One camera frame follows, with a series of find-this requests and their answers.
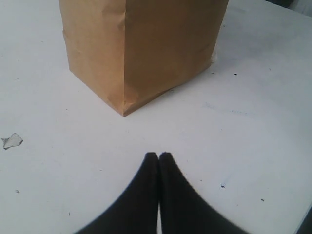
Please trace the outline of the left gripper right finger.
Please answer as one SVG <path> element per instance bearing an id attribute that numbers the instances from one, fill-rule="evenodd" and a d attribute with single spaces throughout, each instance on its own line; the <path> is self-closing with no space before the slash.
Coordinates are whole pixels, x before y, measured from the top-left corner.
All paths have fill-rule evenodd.
<path id="1" fill-rule="evenodd" d="M 171 153 L 159 156 L 160 215 L 164 234 L 239 234 L 194 190 Z"/>

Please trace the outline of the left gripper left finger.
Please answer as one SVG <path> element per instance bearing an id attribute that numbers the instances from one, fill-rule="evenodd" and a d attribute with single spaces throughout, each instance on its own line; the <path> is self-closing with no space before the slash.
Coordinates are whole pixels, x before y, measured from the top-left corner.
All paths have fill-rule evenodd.
<path id="1" fill-rule="evenodd" d="M 158 156 L 147 153 L 131 183 L 99 217 L 78 234 L 156 234 Z"/>

